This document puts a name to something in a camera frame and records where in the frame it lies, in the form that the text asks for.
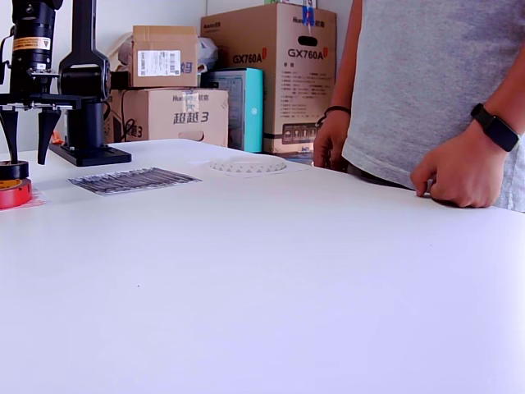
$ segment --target red tape roll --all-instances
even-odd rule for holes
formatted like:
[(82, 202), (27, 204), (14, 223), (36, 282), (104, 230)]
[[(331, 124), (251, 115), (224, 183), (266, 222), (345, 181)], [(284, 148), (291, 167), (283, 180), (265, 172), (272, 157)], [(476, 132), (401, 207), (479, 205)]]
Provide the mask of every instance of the red tape roll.
[(32, 198), (31, 181), (0, 181), (0, 209), (20, 207)]

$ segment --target cardboard box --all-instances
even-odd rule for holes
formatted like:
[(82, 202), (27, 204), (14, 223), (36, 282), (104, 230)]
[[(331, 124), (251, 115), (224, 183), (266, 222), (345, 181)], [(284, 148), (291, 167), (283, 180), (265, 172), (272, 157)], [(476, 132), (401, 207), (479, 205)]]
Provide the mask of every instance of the cardboard box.
[(134, 26), (130, 86), (198, 86), (199, 37), (194, 27)]
[(128, 141), (183, 138), (228, 146), (228, 92), (224, 90), (113, 90), (109, 103), (106, 144), (122, 142), (127, 124)]
[(316, 10), (308, 27), (302, 7), (269, 4), (206, 16), (201, 35), (219, 47), (219, 66), (265, 71), (265, 152), (312, 150), (335, 84), (336, 14)]

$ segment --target tray of metal rods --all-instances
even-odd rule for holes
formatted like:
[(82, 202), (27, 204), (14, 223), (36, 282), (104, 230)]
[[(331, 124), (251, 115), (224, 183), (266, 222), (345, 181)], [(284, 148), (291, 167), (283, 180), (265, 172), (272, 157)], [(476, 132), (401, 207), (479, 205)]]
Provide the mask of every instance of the tray of metal rods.
[(139, 190), (154, 190), (164, 187), (187, 185), (200, 182), (192, 176), (162, 170), (145, 168), (127, 172), (112, 172), (101, 175), (82, 176), (70, 179), (73, 185), (92, 191), (97, 195), (116, 195)]

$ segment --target man's hand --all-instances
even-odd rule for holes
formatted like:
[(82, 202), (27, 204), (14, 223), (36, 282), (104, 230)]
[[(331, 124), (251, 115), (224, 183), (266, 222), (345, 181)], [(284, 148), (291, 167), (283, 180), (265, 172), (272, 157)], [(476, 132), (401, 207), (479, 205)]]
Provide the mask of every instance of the man's hand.
[(343, 111), (328, 114), (313, 145), (315, 167), (345, 171), (348, 162), (343, 158), (343, 147), (348, 137), (350, 115)]
[(460, 136), (431, 151), (412, 173), (418, 196), (431, 197), (461, 208), (492, 206), (501, 192), (507, 153), (487, 137), (474, 121)]

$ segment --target black pants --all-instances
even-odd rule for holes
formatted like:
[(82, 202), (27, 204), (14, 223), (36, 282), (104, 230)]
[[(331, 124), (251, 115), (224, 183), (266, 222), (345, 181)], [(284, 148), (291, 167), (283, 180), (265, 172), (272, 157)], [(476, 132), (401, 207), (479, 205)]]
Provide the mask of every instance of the black pants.
[(377, 176), (369, 174), (368, 172), (365, 172), (362, 169), (355, 167), (352, 163), (348, 164), (348, 169), (346, 171), (350, 175), (354, 175), (357, 178), (361, 178), (368, 183), (373, 183), (374, 185), (381, 185), (381, 186), (388, 186), (388, 187), (395, 187), (398, 189), (409, 190), (407, 187), (404, 187), (403, 185), (400, 185), (394, 182), (390, 182), (390, 181), (386, 181), (384, 179), (378, 178)]

